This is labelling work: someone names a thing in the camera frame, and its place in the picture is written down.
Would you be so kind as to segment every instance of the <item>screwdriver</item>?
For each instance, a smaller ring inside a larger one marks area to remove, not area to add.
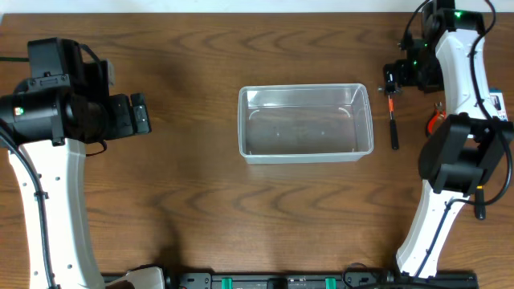
[[[396,129],[396,120],[394,119],[394,105],[393,105],[393,97],[391,94],[387,94],[387,99],[389,101],[389,116],[390,116],[390,128],[391,128],[391,147],[394,150],[400,149],[400,144],[398,142],[398,130]]]

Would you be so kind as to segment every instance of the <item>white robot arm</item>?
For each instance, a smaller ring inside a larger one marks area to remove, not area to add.
[[[463,17],[468,12],[455,10],[455,4],[444,6],[443,2],[444,1],[439,1],[438,3],[437,1],[433,1],[428,3],[423,15],[425,19],[424,24],[427,26],[433,26],[434,19],[439,19],[439,24],[437,24],[439,29],[437,31],[429,31],[430,28],[423,28],[424,35],[427,38],[424,40],[426,44],[425,47],[428,47],[428,50],[433,49],[434,56],[440,64],[446,95],[447,115],[450,115],[450,117],[454,119],[457,117],[469,118],[471,120],[486,119],[480,107],[477,105],[477,98],[473,87],[470,57],[474,57],[475,75],[479,86],[479,94],[483,100],[483,106],[490,116],[498,116],[498,110],[489,97],[487,77],[483,65],[484,39],[478,42],[475,49],[476,53],[474,56],[471,56],[471,48],[480,36],[479,22],[481,21],[481,17],[477,14],[472,14],[467,18],[466,22],[464,22]],[[473,129],[468,131],[468,133],[467,137],[472,138],[475,136]],[[441,149],[444,141],[445,140],[439,140],[437,145],[432,145],[432,153],[434,153],[434,148]],[[500,150],[503,154],[503,149],[497,144],[494,148],[491,147],[490,149],[496,150],[496,153]],[[437,156],[445,157],[443,153],[439,155],[434,154],[432,157]],[[424,160],[420,159],[420,170],[422,168],[422,161]],[[442,168],[444,165],[457,164],[459,161],[460,160],[456,158],[448,162],[441,161],[435,165],[435,169],[439,169],[439,165],[441,165]],[[492,171],[494,167],[496,167],[497,162],[495,161],[498,161],[498,159],[491,159],[490,161],[492,163],[489,167],[479,169]],[[464,165],[458,167],[458,165],[456,165],[454,169],[465,170],[476,168],[466,168]],[[432,174],[432,180],[423,179],[422,198],[418,210],[416,211],[414,222],[405,242],[396,254],[398,269],[401,273],[424,279],[436,275],[437,261],[443,244],[446,241],[454,220],[464,206],[464,202],[461,201],[468,201],[470,195],[475,192],[475,188],[487,181],[487,178],[482,178],[482,175],[480,175],[481,172],[483,171],[478,170],[478,177],[475,177],[472,181],[467,180],[467,177],[463,178],[463,183],[466,183],[464,186],[455,185],[455,180],[459,181],[461,177],[458,176],[458,173],[454,173],[453,175],[450,173],[449,177],[444,176],[439,179],[435,174]],[[434,191],[433,188],[435,182],[439,182],[437,191]],[[447,204],[449,203],[453,204],[448,210]]]
[[[83,63],[80,50],[95,62]],[[103,289],[109,284],[93,255],[84,200],[85,145],[106,149],[105,140],[151,132],[145,98],[134,94],[131,105],[125,95],[109,96],[113,70],[84,45],[43,39],[28,51],[32,79],[0,98],[0,131],[22,194],[30,288]],[[114,283],[164,289],[164,276],[148,267]]]

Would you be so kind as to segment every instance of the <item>black wire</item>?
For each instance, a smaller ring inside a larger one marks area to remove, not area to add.
[[[0,61],[29,62],[29,59],[26,57],[2,57],[2,56],[0,56]]]
[[[414,18],[416,18],[416,14],[431,0],[425,0],[421,5],[416,9],[416,11],[412,14],[412,17],[410,18],[409,22],[407,23],[407,27],[405,27],[405,32],[403,32],[403,40],[405,41],[405,38],[407,37],[407,33],[409,32],[410,24],[414,21]]]
[[[355,262],[355,263],[351,263],[351,264],[349,264],[349,265],[346,267],[346,269],[343,271],[342,279],[343,279],[343,283],[346,285],[346,287],[348,287],[348,288],[353,288],[353,286],[352,286],[350,283],[348,283],[348,282],[346,281],[346,272],[348,272],[348,270],[349,270],[350,268],[355,267],[355,266],[360,266],[360,267],[365,268],[365,269],[366,269],[366,270],[367,270],[367,271],[368,271],[368,272],[369,272],[369,273],[370,273],[370,274],[371,274],[371,275],[372,275],[372,276],[373,276],[373,277],[378,281],[378,279],[379,279],[379,277],[380,277],[380,276],[377,276],[377,275],[375,275],[375,274],[374,274],[374,272],[369,271],[368,267],[367,267],[366,265],[364,265],[363,263]]]
[[[35,196],[38,202],[39,209],[39,226],[41,227],[41,247],[43,248],[43,262],[45,266],[45,271],[47,273],[48,288],[57,288],[57,286],[55,285],[54,273],[51,268],[50,247],[48,246],[47,213],[45,210],[46,194],[43,192],[43,188],[41,186],[41,183],[39,182],[38,174],[29,164],[25,156],[23,156],[23,154],[19,151],[16,144],[14,144],[14,140],[11,138],[11,134],[8,133],[7,129],[3,128],[2,125],[0,125],[0,140],[2,140],[5,146],[19,159],[19,161],[27,170],[29,176],[31,177],[32,183],[34,184]]]
[[[471,52],[470,52],[470,57],[469,57],[469,59],[470,59],[470,68],[471,68],[471,80],[473,82],[473,88],[475,89],[475,96],[476,96],[477,104],[479,105],[480,110],[482,111],[482,113],[485,115],[485,118],[489,122],[492,130],[494,130],[496,132],[496,135],[500,138],[500,143],[502,144],[502,147],[503,147],[503,149],[505,151],[505,155],[506,155],[506,158],[507,158],[507,176],[505,177],[505,183],[504,183],[504,186],[502,187],[502,189],[500,190],[500,192],[496,196],[494,196],[494,198],[492,198],[489,201],[479,202],[479,201],[469,201],[469,200],[464,200],[464,199],[453,199],[453,200],[451,200],[451,201],[449,201],[447,203],[447,207],[444,210],[443,217],[441,218],[441,221],[439,222],[438,228],[435,231],[435,235],[434,235],[434,238],[432,239],[432,243],[430,244],[429,249],[426,251],[426,255],[425,255],[425,258],[422,261],[421,266],[419,267],[418,271],[416,272],[416,275],[415,275],[416,277],[418,277],[421,274],[424,266],[426,265],[426,262],[428,261],[428,258],[430,257],[430,254],[431,254],[432,250],[434,249],[435,243],[437,242],[437,239],[439,237],[441,229],[443,228],[443,223],[446,220],[447,215],[450,212],[451,206],[454,203],[462,202],[462,203],[465,203],[465,204],[468,204],[468,205],[472,205],[472,206],[490,206],[490,205],[496,203],[497,201],[499,201],[505,195],[505,193],[507,193],[507,189],[508,189],[508,187],[510,186],[510,183],[511,183],[511,179],[512,179],[512,154],[511,154],[511,149],[508,146],[507,140],[505,140],[504,134],[501,132],[501,130],[499,128],[496,127],[496,121],[492,119],[492,117],[489,114],[489,112],[487,112],[487,109],[483,106],[482,98],[480,97],[480,90],[479,90],[478,81],[476,79],[476,71],[475,71],[476,46],[479,44],[479,42],[482,40],[482,38],[485,37],[485,35],[487,35],[487,33],[489,33],[492,30],[492,28],[496,24],[496,10],[495,10],[495,7],[492,5],[492,3],[489,0],[485,0],[485,2],[491,8],[492,22],[491,22],[491,25],[489,26],[489,28],[487,28],[485,30],[485,33],[483,35],[479,35],[479,37],[477,37],[477,39],[473,43],[473,46],[471,47]]]
[[[101,154],[107,150],[107,142],[105,142],[105,140],[101,140],[98,143],[102,145],[102,150],[96,153],[88,153],[86,154],[86,157],[96,156],[97,154]]]

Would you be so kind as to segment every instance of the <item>black motor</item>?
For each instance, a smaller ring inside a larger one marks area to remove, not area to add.
[[[84,63],[81,51],[93,61]],[[151,132],[145,97],[109,96],[113,69],[83,44],[69,39],[28,43],[31,78],[0,98],[0,120],[16,145],[65,138],[86,144]]]

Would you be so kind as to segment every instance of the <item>green light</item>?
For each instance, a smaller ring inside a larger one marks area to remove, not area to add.
[[[25,113],[23,108],[14,108],[14,115],[15,116],[21,116],[23,113]]]

